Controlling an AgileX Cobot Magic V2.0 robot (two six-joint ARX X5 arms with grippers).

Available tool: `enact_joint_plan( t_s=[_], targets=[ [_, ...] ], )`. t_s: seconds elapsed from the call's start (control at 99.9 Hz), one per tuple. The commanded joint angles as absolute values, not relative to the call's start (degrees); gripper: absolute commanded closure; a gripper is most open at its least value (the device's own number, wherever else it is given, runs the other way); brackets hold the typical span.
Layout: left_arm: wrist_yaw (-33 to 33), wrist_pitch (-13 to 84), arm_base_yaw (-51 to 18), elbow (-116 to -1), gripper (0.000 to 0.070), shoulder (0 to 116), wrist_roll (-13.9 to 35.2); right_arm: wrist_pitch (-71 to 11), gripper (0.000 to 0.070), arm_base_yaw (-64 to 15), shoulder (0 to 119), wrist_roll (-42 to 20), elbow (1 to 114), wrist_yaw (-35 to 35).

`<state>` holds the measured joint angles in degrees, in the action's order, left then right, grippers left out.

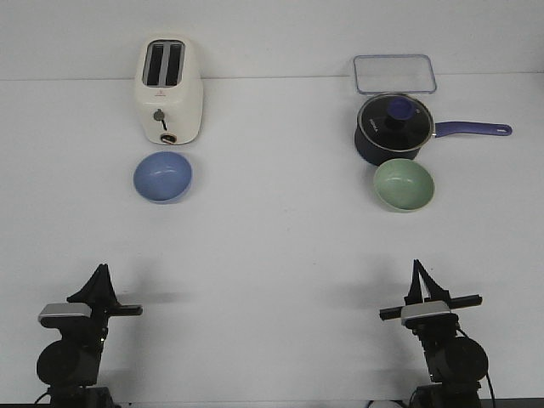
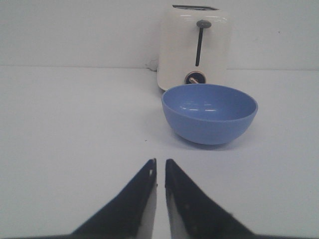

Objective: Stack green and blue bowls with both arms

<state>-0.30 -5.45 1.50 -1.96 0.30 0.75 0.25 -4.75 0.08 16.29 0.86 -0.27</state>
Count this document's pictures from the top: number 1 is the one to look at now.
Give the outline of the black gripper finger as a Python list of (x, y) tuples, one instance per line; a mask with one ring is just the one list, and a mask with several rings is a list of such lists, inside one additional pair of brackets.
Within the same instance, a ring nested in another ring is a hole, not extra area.
[(105, 265), (101, 263), (93, 272), (91, 278), (73, 295), (66, 298), (68, 303), (95, 303), (102, 293)]
[(407, 295), (404, 297), (405, 304), (422, 303), (422, 288), (420, 282), (420, 267), (421, 263), (418, 259), (413, 261), (411, 285)]
[(111, 273), (110, 273), (110, 270), (109, 270), (109, 266), (108, 266), (107, 263), (104, 263), (103, 267), (104, 267), (104, 280), (105, 280), (104, 292), (105, 292), (106, 303), (108, 305), (118, 305), (119, 302), (118, 302), (118, 299), (116, 297), (116, 292), (115, 292), (115, 290), (113, 288), (113, 285), (111, 283)]
[(422, 278), (424, 286), (428, 292), (429, 301), (444, 301), (448, 303), (450, 301), (450, 293), (436, 283), (436, 281), (425, 270), (420, 261), (418, 262), (419, 274)]

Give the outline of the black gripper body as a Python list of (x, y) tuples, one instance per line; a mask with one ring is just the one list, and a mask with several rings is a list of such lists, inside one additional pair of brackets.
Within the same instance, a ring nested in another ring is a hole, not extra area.
[[(465, 297), (454, 297), (447, 305), (451, 312), (453, 309), (463, 309), (468, 307), (479, 306), (482, 303), (482, 297), (480, 295), (469, 295)], [(379, 311), (379, 317), (381, 320), (394, 320), (400, 319), (400, 312), (404, 306), (381, 309)]]
[(111, 317), (140, 316), (143, 314), (143, 307), (139, 304), (121, 304), (118, 301), (98, 299), (95, 302), (88, 302), (91, 315), (87, 327), (91, 330), (105, 330), (108, 327)]

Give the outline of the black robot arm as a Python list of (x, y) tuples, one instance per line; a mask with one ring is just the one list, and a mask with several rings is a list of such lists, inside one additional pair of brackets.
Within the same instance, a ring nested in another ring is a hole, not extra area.
[(96, 385), (111, 317), (139, 316), (143, 307), (123, 305), (109, 266), (99, 264), (90, 279), (63, 303), (49, 303), (39, 324), (59, 331), (37, 359), (37, 376), (48, 385), (50, 407), (117, 407), (107, 387)]
[(408, 407), (480, 407), (480, 381), (489, 377), (489, 359), (483, 347), (459, 323), (456, 309), (479, 306), (479, 294), (452, 297), (413, 261), (405, 304), (379, 311), (381, 320), (400, 320), (422, 345), (431, 383), (416, 387)]

